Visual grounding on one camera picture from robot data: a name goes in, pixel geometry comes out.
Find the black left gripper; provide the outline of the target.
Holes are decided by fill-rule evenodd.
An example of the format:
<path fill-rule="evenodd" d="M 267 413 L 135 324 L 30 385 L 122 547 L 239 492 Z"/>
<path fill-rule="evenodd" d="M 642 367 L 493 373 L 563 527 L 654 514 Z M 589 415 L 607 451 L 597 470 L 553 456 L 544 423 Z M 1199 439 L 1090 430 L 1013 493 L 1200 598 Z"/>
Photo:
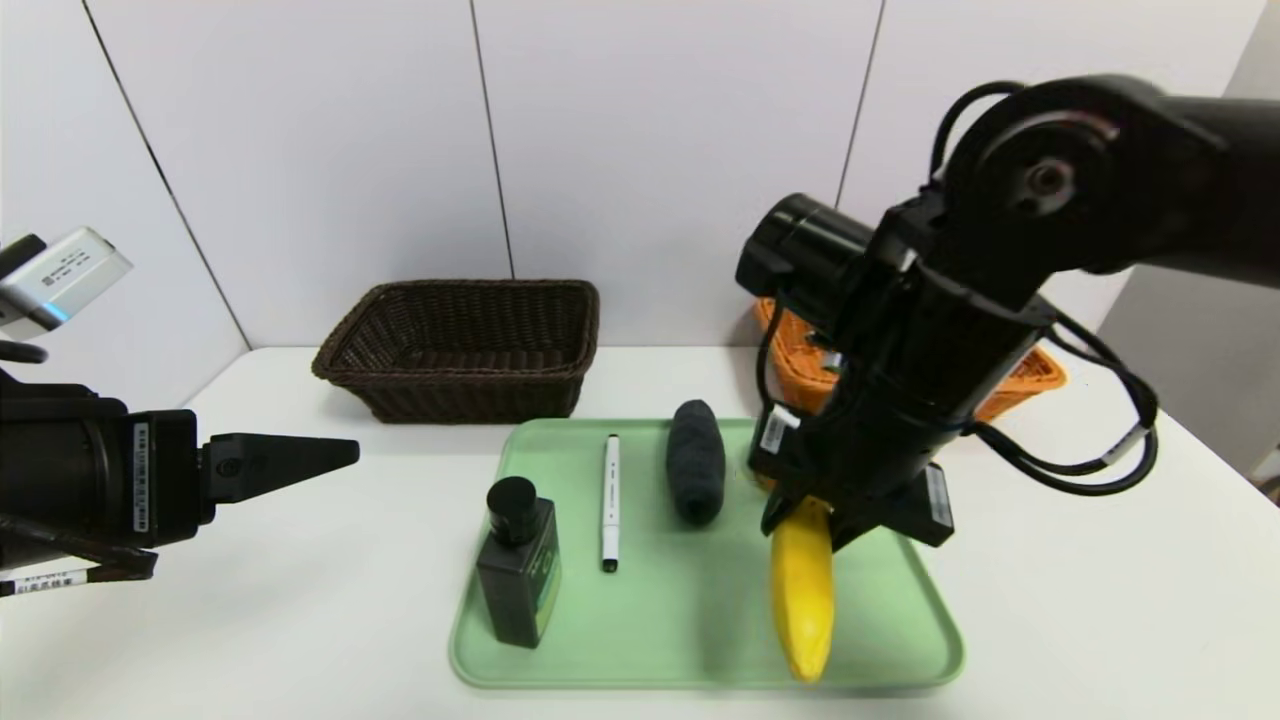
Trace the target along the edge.
<path fill-rule="evenodd" d="M 220 505 L 360 460 L 355 439 L 251 433 L 197 452 L 191 411 L 129 413 L 100 397 L 5 401 L 1 439 L 4 512 L 136 548 L 189 539 Z"/>

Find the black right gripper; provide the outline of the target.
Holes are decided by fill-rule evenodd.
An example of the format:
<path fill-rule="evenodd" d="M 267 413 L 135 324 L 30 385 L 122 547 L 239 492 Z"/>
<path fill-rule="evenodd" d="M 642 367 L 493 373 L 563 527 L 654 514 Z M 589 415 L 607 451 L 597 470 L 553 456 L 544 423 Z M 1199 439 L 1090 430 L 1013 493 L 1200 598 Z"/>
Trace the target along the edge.
<path fill-rule="evenodd" d="M 748 465 L 773 482 L 760 520 L 772 536 L 806 500 L 829 509 L 838 553 L 876 528 L 938 547 L 955 532 L 945 473 L 934 456 L 954 424 L 925 421 L 873 401 L 800 416 L 774 404 L 756 420 Z"/>

